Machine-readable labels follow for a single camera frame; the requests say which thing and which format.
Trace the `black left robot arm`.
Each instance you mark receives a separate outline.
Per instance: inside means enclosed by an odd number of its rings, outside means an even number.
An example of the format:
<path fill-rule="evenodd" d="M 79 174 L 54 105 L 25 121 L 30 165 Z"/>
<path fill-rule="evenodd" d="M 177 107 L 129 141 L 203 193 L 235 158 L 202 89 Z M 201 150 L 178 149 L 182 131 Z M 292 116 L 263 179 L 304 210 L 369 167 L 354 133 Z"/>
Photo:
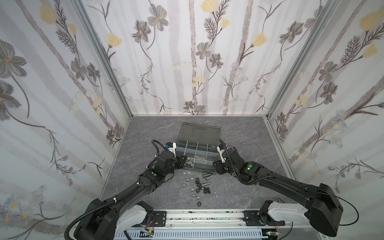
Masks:
<path fill-rule="evenodd" d="M 138 175 L 131 186 L 104 201 L 93 200 L 86 211 L 73 220 L 64 232 L 66 240 L 112 240 L 117 233 L 118 220 L 143 197 L 166 182 L 169 174 L 183 169 L 187 156 L 176 154 L 176 143 L 166 143 L 160 152 L 157 140 L 151 140 L 157 149 L 155 158 Z"/>

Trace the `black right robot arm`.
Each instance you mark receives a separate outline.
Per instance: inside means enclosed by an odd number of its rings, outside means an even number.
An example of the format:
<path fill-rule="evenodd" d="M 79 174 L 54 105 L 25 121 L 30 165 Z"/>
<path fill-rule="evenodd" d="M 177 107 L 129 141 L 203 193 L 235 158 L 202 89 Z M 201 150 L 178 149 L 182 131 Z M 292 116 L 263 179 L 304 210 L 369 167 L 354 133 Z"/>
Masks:
<path fill-rule="evenodd" d="M 291 221 L 308 223 L 317 232 L 336 237 L 344 208 L 343 198 L 335 195 L 325 184 L 314 186 L 290 179 L 256 162 L 246 162 L 235 147 L 227 146 L 219 139 L 215 151 L 218 159 L 213 163 L 219 174 L 228 173 L 245 186 L 259 185 L 295 201 L 295 204 L 279 204 L 265 201 L 260 208 L 260 221 Z"/>

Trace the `green plastic organizer box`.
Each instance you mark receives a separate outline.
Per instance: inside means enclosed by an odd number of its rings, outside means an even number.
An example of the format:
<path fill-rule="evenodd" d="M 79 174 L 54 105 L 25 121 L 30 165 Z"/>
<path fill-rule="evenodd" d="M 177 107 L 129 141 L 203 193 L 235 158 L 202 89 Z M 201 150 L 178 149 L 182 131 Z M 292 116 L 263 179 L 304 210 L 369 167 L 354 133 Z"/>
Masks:
<path fill-rule="evenodd" d="M 176 154 L 187 156 L 187 161 L 194 163 L 193 168 L 186 165 L 190 171 L 215 173 L 213 163 L 219 158 L 220 137 L 220 127 L 184 122 L 176 142 Z"/>

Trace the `black hex bolt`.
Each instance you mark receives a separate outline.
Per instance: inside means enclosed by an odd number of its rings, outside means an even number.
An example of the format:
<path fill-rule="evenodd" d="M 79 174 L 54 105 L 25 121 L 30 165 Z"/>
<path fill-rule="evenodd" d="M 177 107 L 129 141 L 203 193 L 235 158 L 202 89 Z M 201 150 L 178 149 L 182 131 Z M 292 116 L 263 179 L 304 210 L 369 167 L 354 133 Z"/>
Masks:
<path fill-rule="evenodd" d="M 210 188 L 204 187 L 203 190 L 204 190 L 204 194 L 210 194 L 211 193 Z"/>

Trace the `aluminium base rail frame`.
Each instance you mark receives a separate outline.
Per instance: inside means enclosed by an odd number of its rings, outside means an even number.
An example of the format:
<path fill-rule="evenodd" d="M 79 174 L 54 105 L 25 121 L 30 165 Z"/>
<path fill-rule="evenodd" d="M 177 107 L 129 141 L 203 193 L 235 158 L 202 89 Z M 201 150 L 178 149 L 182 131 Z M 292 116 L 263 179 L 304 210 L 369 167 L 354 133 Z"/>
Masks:
<path fill-rule="evenodd" d="M 146 210 L 134 206 L 118 220 L 113 240 L 131 240 L 126 230 L 261 229 L 268 240 L 327 240 L 309 224 L 285 221 L 262 225 L 257 210 Z"/>

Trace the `left aluminium corner post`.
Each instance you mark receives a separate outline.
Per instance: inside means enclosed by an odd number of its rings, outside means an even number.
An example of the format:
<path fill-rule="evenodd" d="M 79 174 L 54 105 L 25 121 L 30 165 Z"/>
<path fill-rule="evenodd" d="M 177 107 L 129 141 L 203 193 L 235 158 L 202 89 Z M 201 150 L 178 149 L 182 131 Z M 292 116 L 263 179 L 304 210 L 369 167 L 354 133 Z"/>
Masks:
<path fill-rule="evenodd" d="M 101 61 L 105 71 L 107 72 L 107 75 L 108 75 L 108 78 L 113 86 L 113 89 L 121 103 L 121 105 L 123 106 L 123 109 L 125 111 L 125 114 L 126 116 L 130 119 L 132 118 L 134 115 L 125 99 L 125 96 L 123 94 L 123 91 L 119 85 L 119 82 L 115 76 L 115 74 L 113 73 L 113 68 L 110 64 L 110 61 L 108 60 L 108 56 L 107 56 L 107 52 L 104 50 L 103 46 L 102 46 L 102 43 L 101 41 L 99 40 L 99 37 L 92 25 L 92 22 L 86 12 L 86 9 L 82 3 L 82 1 L 78 1 L 78 0 L 72 0 L 71 1 L 73 7 L 75 8 L 75 11 L 83 25 L 83 27 L 85 28 L 85 31 L 91 41 L 91 44 L 99 58 L 99 60 Z"/>

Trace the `aluminium corner post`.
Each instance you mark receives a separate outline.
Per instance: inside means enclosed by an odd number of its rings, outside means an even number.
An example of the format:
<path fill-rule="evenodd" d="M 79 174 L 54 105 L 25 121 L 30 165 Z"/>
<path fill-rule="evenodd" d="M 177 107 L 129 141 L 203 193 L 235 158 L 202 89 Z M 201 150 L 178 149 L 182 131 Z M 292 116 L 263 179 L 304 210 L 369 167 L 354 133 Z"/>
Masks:
<path fill-rule="evenodd" d="M 113 86 L 113 89 L 121 103 L 121 105 L 123 106 L 123 109 L 125 111 L 125 114 L 126 116 L 130 119 L 132 118 L 134 115 L 125 99 L 125 96 L 123 94 L 123 91 L 119 85 L 119 82 L 115 76 L 115 74 L 113 73 L 113 68 L 110 64 L 110 61 L 108 60 L 108 56 L 107 56 L 107 52 L 104 50 L 103 46 L 102 46 L 102 43 L 101 41 L 99 40 L 99 37 L 92 25 L 92 22 L 86 12 L 86 9 L 82 3 L 82 1 L 78 1 L 78 0 L 72 0 L 71 1 L 73 7 L 75 8 L 75 11 L 83 25 L 83 27 L 85 28 L 85 31 L 91 41 L 91 44 L 99 58 L 99 60 L 101 61 L 105 71 L 107 72 L 107 75 L 108 75 L 108 78 Z"/>
<path fill-rule="evenodd" d="M 278 106 L 280 105 L 284 96 L 288 92 L 290 85 L 295 79 L 296 74 L 301 69 L 306 58 L 313 49 L 314 45 L 316 44 L 316 41 L 320 38 L 323 29 L 327 26 L 327 23 L 332 17 L 334 10 L 338 4 L 339 1 L 327 1 L 327 3 L 325 4 L 323 10 L 319 14 L 318 20 L 315 22 L 312 30 L 310 31 L 309 37 L 305 41 L 305 44 L 299 52 L 298 57 L 294 61 L 294 64 L 286 75 L 282 86 L 276 94 L 276 97 L 274 98 L 274 101 L 272 102 L 272 105 L 270 106 L 270 109 L 268 111 L 268 114 L 266 115 L 267 120 L 269 120 L 277 112 Z"/>

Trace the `right aluminium corner post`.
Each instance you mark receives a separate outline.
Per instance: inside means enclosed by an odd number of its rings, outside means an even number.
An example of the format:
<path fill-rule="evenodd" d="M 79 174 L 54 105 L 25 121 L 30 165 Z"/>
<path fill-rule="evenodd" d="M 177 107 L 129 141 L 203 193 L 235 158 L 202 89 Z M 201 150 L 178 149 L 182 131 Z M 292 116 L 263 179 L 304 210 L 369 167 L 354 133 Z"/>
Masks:
<path fill-rule="evenodd" d="M 277 112 L 278 106 L 280 105 L 284 96 L 288 92 L 290 85 L 295 79 L 296 74 L 301 69 L 306 58 L 313 49 L 314 45 L 316 44 L 316 41 L 320 38 L 323 29 L 327 26 L 327 23 L 332 17 L 334 10 L 338 4 L 339 1 L 327 1 L 327 3 L 325 4 L 323 10 L 319 14 L 318 20 L 315 22 L 312 30 L 310 31 L 309 37 L 305 41 L 305 44 L 299 52 L 298 57 L 294 61 L 294 64 L 286 75 L 282 86 L 276 94 L 276 97 L 274 98 L 274 101 L 272 102 L 272 105 L 270 106 L 270 109 L 268 111 L 268 114 L 266 115 L 267 120 L 269 120 Z"/>

